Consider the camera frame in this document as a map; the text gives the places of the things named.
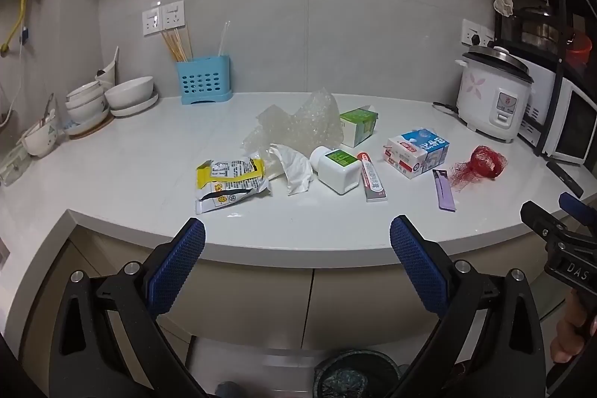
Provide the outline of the person's right hand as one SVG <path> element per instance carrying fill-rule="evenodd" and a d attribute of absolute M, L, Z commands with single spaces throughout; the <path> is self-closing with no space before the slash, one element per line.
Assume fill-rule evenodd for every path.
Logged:
<path fill-rule="evenodd" d="M 567 295 L 565 314 L 557 323 L 557 335 L 550 344 L 550 357 L 556 364 L 564 364 L 579 355 L 586 343 L 580 330 L 589 320 L 587 309 L 581 303 L 578 292 Z"/>

